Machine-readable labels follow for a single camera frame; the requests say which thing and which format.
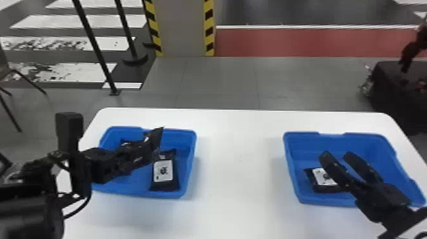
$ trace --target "yellow and black striped post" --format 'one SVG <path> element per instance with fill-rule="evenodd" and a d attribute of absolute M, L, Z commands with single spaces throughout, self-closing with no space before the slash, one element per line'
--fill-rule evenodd
<path fill-rule="evenodd" d="M 163 56 L 163 51 L 161 49 L 161 40 L 160 40 L 160 30 L 159 24 L 156 19 L 156 11 L 154 9 L 154 4 L 152 0 L 144 0 L 146 7 L 146 17 L 148 21 L 148 27 L 150 30 L 152 43 L 154 44 L 154 49 L 156 49 L 156 55 L 158 57 Z"/>
<path fill-rule="evenodd" d="M 214 20 L 214 0 L 205 0 L 203 3 L 205 21 L 205 56 L 215 54 L 215 20 Z"/>

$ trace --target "blue tray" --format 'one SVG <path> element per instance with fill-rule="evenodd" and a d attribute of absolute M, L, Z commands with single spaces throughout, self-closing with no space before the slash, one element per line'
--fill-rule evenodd
<path fill-rule="evenodd" d="M 350 193 L 315 193 L 312 190 L 305 168 L 321 167 L 318 157 L 328 150 L 349 172 L 358 176 L 342 159 L 351 151 L 376 169 L 384 181 L 394 184 L 411 201 L 412 206 L 422 207 L 426 200 L 415 181 L 400 166 L 396 152 L 382 135 L 369 133 L 345 133 L 342 135 L 316 132 L 287 132 L 283 135 L 286 159 L 295 194 L 301 203 L 337 207 L 355 207 L 355 198 Z"/>
<path fill-rule="evenodd" d="M 148 132 L 139 127 L 114 126 L 105 131 L 99 147 L 115 150 L 121 140 L 142 140 L 143 133 Z M 160 149 L 166 151 L 177 149 L 175 166 L 178 173 L 180 189 L 178 191 L 161 192 L 150 191 L 153 164 L 138 168 L 129 176 L 121 176 L 106 184 L 92 184 L 96 191 L 105 193 L 118 193 L 146 198 L 180 198 L 186 193 L 188 180 L 193 165 L 194 148 L 196 146 L 196 133 L 191 130 L 165 129 L 161 140 Z"/>

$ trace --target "red floor stripe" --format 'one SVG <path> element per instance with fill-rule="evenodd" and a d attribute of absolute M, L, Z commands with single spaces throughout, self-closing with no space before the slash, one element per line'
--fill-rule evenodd
<path fill-rule="evenodd" d="M 218 57 L 399 57 L 414 30 L 218 29 Z"/>

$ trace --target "white floor marking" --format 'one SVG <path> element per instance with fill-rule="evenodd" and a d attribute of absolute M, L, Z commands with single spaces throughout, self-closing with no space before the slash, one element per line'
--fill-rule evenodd
<path fill-rule="evenodd" d="M 115 8 L 114 0 L 80 0 L 84 8 Z M 142 8 L 142 0 L 122 0 L 124 8 Z M 56 0 L 46 8 L 74 8 L 71 0 Z"/>
<path fill-rule="evenodd" d="M 216 29 L 415 29 L 418 25 L 218 25 Z"/>
<path fill-rule="evenodd" d="M 126 51 L 128 41 L 123 36 L 96 37 L 102 51 Z M 86 37 L 0 37 L 0 43 L 5 51 L 93 51 Z"/>
<path fill-rule="evenodd" d="M 398 4 L 427 4 L 427 0 L 395 0 Z"/>
<path fill-rule="evenodd" d="M 111 72 L 116 63 L 108 63 L 108 70 Z M 15 68 L 22 74 L 37 82 L 75 82 L 75 83 L 103 83 L 104 73 L 98 63 L 57 63 L 39 64 L 35 62 L 10 63 L 11 68 Z M 17 74 L 10 75 L 5 80 L 18 80 Z"/>
<path fill-rule="evenodd" d="M 114 85 L 117 89 L 120 90 L 139 90 L 142 86 L 142 83 L 138 82 L 115 82 Z M 103 89 L 110 89 L 110 84 L 105 82 L 102 86 Z"/>
<path fill-rule="evenodd" d="M 414 14 L 419 16 L 420 18 L 424 18 L 426 16 L 427 11 L 415 11 Z"/>
<path fill-rule="evenodd" d="M 15 3 L 19 3 L 22 0 L 0 0 L 0 11 L 6 9 Z"/>
<path fill-rule="evenodd" d="M 122 28 L 119 15 L 87 15 L 92 28 Z M 139 28 L 146 24 L 144 15 L 126 15 L 129 27 Z M 21 20 L 12 29 L 82 29 L 77 15 L 31 15 Z"/>

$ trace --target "black metal frame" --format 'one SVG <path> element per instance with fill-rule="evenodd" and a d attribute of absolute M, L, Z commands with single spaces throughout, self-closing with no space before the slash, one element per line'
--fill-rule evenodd
<path fill-rule="evenodd" d="M 126 20 L 125 11 L 123 10 L 123 5 L 121 0 L 114 0 L 116 3 L 117 12 L 119 13 L 121 25 L 126 35 L 126 39 L 129 44 L 129 51 L 125 53 L 123 57 L 123 62 L 126 65 L 141 65 L 147 62 L 148 54 L 143 46 L 136 49 L 135 44 L 132 41 L 132 33 L 130 32 L 128 21 Z"/>
<path fill-rule="evenodd" d="M 97 40 L 95 39 L 95 35 L 93 33 L 92 28 L 90 27 L 88 19 L 86 18 L 86 13 L 85 13 L 80 1 L 79 0 L 72 0 L 72 3 L 74 4 L 74 7 L 76 9 L 77 14 L 79 15 L 79 18 L 80 18 L 81 23 L 83 24 L 83 27 L 85 28 L 86 35 L 88 36 L 90 43 L 92 44 L 93 51 L 95 52 L 95 54 L 98 58 L 99 64 L 101 65 L 101 68 L 102 68 L 102 71 L 104 72 L 105 78 L 106 78 L 108 84 L 110 85 L 110 89 L 111 89 L 110 95 L 119 95 L 121 90 L 118 90 L 116 88 L 116 86 L 114 85 L 114 81 L 112 80 L 111 74 L 108 71 L 107 64 L 105 63 L 105 59 L 102 56 L 102 52 L 99 48 Z"/>

